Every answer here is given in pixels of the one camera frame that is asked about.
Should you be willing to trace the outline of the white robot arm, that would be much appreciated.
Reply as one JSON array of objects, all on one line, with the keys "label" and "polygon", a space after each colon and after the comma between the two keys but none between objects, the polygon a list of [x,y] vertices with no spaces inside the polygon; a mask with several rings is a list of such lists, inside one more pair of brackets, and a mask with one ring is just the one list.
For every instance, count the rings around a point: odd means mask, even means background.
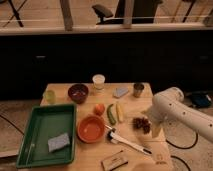
[{"label": "white robot arm", "polygon": [[184,94],[177,87],[168,88],[152,97],[147,114],[151,121],[152,137],[159,135],[161,124],[170,116],[213,143],[213,117],[184,105],[183,100]]}]

